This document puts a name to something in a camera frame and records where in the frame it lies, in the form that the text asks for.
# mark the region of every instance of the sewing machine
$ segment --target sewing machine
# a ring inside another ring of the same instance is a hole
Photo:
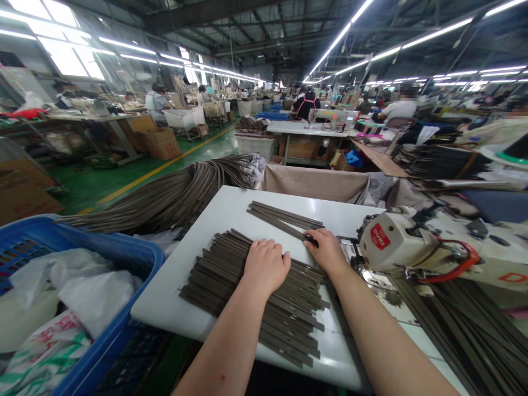
[[[329,109],[311,109],[309,115],[309,122],[315,122],[316,118],[324,118],[330,120],[330,130],[351,130],[354,128],[354,123],[357,121],[359,113],[350,110],[329,110]]]
[[[490,225],[452,219],[437,209],[400,206],[367,216],[358,230],[359,249],[371,271],[406,271],[421,282],[456,277],[505,289],[528,290],[528,225]]]

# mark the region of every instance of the table leg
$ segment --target table leg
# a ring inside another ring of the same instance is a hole
[[[117,137],[120,139],[121,144],[123,145],[124,149],[126,150],[126,153],[129,155],[130,158],[125,158],[118,162],[119,165],[126,164],[128,162],[134,161],[138,158],[143,157],[143,154],[138,154],[134,148],[132,147],[132,144],[128,140],[127,136],[125,135],[125,132],[121,129],[119,126],[119,123],[116,120],[108,121],[108,124],[112,127]]]

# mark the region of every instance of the white shirt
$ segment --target white shirt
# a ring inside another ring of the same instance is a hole
[[[198,106],[203,106],[204,103],[207,103],[211,100],[211,98],[209,97],[209,94],[206,92],[198,92],[197,98],[198,98]]]
[[[385,124],[394,117],[414,117],[415,112],[416,103],[413,100],[396,101],[382,110],[382,113],[387,116]]]
[[[167,99],[157,92],[150,91],[145,96],[145,107],[154,121],[167,122],[165,114],[161,111],[165,108],[165,103],[167,103]]]

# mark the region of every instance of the black shirt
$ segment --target black shirt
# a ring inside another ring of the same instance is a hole
[[[309,101],[312,101],[312,100],[315,99],[315,108],[321,108],[321,102],[319,101],[319,99],[316,99],[314,93],[307,93],[302,98],[297,99],[297,101],[293,105],[293,108],[295,110],[299,111],[299,113],[297,114],[296,118],[297,119],[305,119],[305,120],[308,121],[308,116],[310,115],[310,110],[314,108],[314,104],[311,103],[311,102],[305,102],[303,104],[305,99],[309,100]]]

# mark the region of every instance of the red cord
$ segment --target red cord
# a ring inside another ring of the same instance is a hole
[[[438,283],[438,282],[450,281],[452,279],[458,278],[460,275],[466,272],[468,268],[472,267],[473,265],[479,262],[479,259],[480,259],[479,254],[473,248],[473,246],[471,246],[469,243],[458,241],[458,240],[453,240],[453,239],[442,239],[438,236],[436,237],[436,239],[438,239],[439,243],[450,242],[450,243],[458,243],[462,245],[462,247],[465,249],[467,253],[467,259],[463,263],[461,263],[457,268],[448,272],[447,274],[439,275],[439,276],[435,276],[435,277],[427,278],[427,279],[421,279],[420,280],[421,282]]]

